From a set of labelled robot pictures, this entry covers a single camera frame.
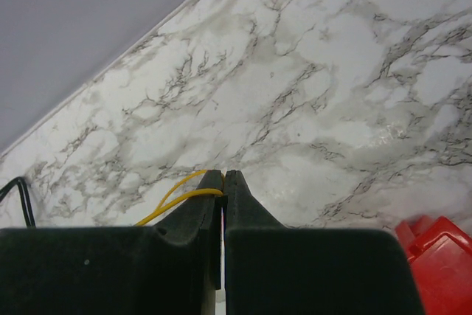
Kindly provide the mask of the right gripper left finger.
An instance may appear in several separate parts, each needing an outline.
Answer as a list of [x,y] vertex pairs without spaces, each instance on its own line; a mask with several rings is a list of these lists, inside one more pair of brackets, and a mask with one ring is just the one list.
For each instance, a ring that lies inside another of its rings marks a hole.
[[3,314],[213,314],[223,177],[154,225],[1,231]]

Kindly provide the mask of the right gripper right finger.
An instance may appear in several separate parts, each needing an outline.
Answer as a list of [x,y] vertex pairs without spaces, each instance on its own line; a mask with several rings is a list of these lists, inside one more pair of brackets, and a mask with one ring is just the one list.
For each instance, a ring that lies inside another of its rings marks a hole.
[[422,314],[397,240],[376,229],[290,228],[226,174],[228,314]]

